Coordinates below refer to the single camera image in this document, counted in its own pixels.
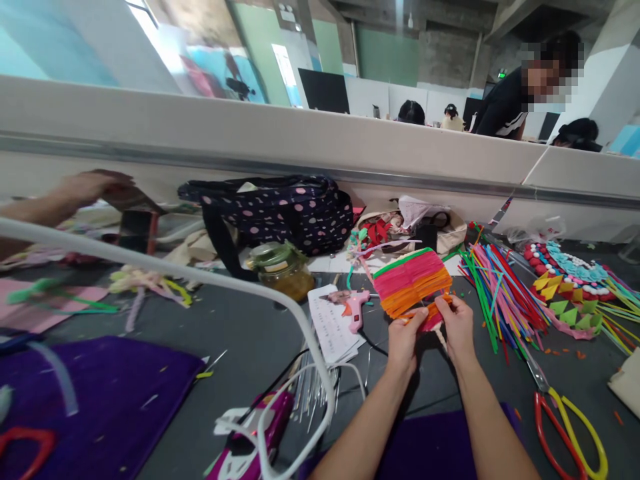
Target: hand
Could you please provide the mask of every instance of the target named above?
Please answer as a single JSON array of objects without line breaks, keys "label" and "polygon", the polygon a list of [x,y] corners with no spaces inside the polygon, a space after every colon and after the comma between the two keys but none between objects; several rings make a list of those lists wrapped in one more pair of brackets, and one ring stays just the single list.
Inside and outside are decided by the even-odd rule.
[{"label": "hand", "polygon": [[74,203],[74,207],[93,205],[110,187],[134,185],[130,176],[110,170],[93,170],[64,177],[50,197]]},{"label": "hand", "polygon": [[473,310],[451,295],[451,306],[442,297],[435,299],[447,328],[447,350],[454,365],[475,359],[473,347]]},{"label": "hand", "polygon": [[404,319],[396,319],[389,326],[389,360],[387,371],[392,375],[409,378],[415,372],[415,338],[418,328],[429,314],[426,308],[412,310],[413,318],[405,324]]}]

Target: dark blue bag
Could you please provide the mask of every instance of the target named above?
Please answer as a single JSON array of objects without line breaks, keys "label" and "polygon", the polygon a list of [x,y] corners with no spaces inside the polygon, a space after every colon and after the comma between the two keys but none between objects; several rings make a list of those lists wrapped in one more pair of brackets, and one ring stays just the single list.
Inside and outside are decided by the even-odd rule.
[{"label": "dark blue bag", "polygon": [[[257,190],[238,193],[245,183]],[[322,175],[192,180],[178,188],[178,196],[200,203],[216,252],[234,277],[246,280],[256,276],[240,267],[223,219],[238,228],[250,247],[288,240],[309,256],[341,250],[353,227],[350,196]]]}]

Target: pink glue gun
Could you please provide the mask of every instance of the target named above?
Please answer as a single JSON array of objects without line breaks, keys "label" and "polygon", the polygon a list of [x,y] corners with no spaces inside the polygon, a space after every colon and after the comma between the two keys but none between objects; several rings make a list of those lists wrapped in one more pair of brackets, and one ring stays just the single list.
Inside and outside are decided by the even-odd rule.
[{"label": "pink glue gun", "polygon": [[344,305],[345,311],[342,313],[342,316],[352,317],[352,322],[349,324],[349,331],[356,334],[358,330],[362,328],[362,304],[369,301],[370,297],[371,294],[369,290],[340,290],[328,295],[323,295],[320,298],[329,300],[336,305]]}]

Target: yellow-handled scissors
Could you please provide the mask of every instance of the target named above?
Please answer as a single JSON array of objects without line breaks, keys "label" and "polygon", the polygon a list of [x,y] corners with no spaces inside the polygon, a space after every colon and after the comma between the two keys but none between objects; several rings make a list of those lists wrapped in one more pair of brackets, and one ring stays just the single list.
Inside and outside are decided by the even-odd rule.
[{"label": "yellow-handled scissors", "polygon": [[[563,480],[570,480],[571,477],[564,470],[562,470],[560,464],[558,464],[556,459],[551,454],[551,450],[549,449],[547,441],[545,440],[545,434],[542,430],[541,407],[545,409],[551,422],[554,424],[565,445],[571,452],[574,461],[580,469],[580,478],[585,479],[586,475],[588,475],[593,480],[605,480],[607,478],[607,474],[609,473],[609,461],[607,460],[605,448],[602,446],[602,442],[600,441],[600,438],[598,437],[598,434],[593,428],[591,422],[589,422],[589,420],[578,409],[578,407],[576,407],[568,398],[566,398],[565,396],[560,397],[558,392],[556,392],[556,390],[554,390],[554,388],[549,385],[549,382],[547,382],[547,378],[545,377],[544,372],[542,372],[540,365],[538,365],[537,362],[531,357],[529,352],[527,352],[527,365],[529,366],[529,370],[531,371],[533,379],[535,380],[535,383],[538,386],[539,390],[539,392],[535,393],[535,423],[536,430],[538,432],[538,438],[540,439],[542,448],[544,449],[547,458],[553,465],[553,468],[555,468],[555,470],[558,472],[558,474],[560,474],[560,477],[562,477]],[[560,426],[560,423],[549,408],[549,405],[544,398],[545,393],[548,393],[555,400],[558,410],[560,410],[560,416],[562,417],[562,422],[565,424],[567,432],[562,430],[562,426]],[[598,459],[600,462],[600,468],[597,472],[594,472],[587,463],[587,460],[585,460],[585,456],[582,453],[582,449],[580,448],[578,440],[575,437],[575,433],[573,432],[573,427],[571,426],[571,421],[569,420],[565,405],[568,406],[571,411],[578,416],[582,423],[585,424],[587,430],[589,430],[589,433],[593,438],[595,447],[598,450]]]}]

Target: green wall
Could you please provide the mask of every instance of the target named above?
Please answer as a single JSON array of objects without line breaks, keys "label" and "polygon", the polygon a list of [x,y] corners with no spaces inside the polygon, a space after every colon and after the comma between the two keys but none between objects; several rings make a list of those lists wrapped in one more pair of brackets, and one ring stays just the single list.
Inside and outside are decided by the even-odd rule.
[{"label": "green wall", "polygon": [[271,48],[272,43],[284,45],[275,12],[244,3],[230,5],[237,20],[238,32],[246,42],[251,60],[260,72],[269,103],[290,107],[285,83]]},{"label": "green wall", "polygon": [[342,53],[338,40],[338,27],[335,23],[322,20],[313,21],[313,31],[318,44],[322,71],[344,75],[342,68]]},{"label": "green wall", "polygon": [[418,83],[418,40],[356,28],[360,76],[415,87]]}]

